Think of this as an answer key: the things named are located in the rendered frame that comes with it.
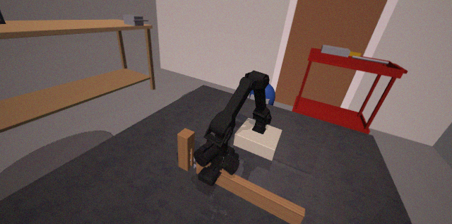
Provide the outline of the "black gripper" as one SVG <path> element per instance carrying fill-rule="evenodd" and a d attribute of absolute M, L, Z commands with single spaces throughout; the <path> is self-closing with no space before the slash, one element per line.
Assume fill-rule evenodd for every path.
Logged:
<path fill-rule="evenodd" d="M 211 165 L 208 167 L 204 167 L 198 174 L 198 180 L 212 187 L 217 178 L 222 174 L 218 169 L 221 160 L 227 155 L 231 155 L 234 153 L 234 149 L 230 146 L 227 146 L 227 151 L 223 154 L 218 154 L 210 163 Z"/>

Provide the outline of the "brown wooden post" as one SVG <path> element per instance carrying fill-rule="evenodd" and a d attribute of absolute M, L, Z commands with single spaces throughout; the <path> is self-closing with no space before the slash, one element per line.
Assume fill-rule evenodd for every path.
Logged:
<path fill-rule="evenodd" d="M 184 128 L 177 134 L 178 164 L 183 170 L 189 171 L 194 164 L 195 132 Z"/>

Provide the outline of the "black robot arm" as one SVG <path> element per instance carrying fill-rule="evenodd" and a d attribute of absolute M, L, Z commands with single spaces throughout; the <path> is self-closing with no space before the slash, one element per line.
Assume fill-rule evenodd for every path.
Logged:
<path fill-rule="evenodd" d="M 252 90 L 256 103 L 256 109 L 253 112 L 253 119 L 256 119 L 256 123 L 252 131 L 264 134 L 266 125 L 270 124 L 272 119 L 270 110 L 266 107 L 265 88 L 269 84 L 269 80 L 269 75 L 258 71 L 246 73 L 245 77 L 241 78 L 239 86 L 225 109 L 217 113 L 211 121 L 204 135 L 207 142 L 194 152 L 194 159 L 201 167 L 205 167 L 218 154 L 227 151 L 227 144 L 235 127 L 235 118 Z M 215 135 L 212 135 L 211 132 Z M 221 160 L 218 169 L 224 169 L 233 175 L 239 167 L 238 159 L 239 154 L 237 153 L 227 154 Z"/>

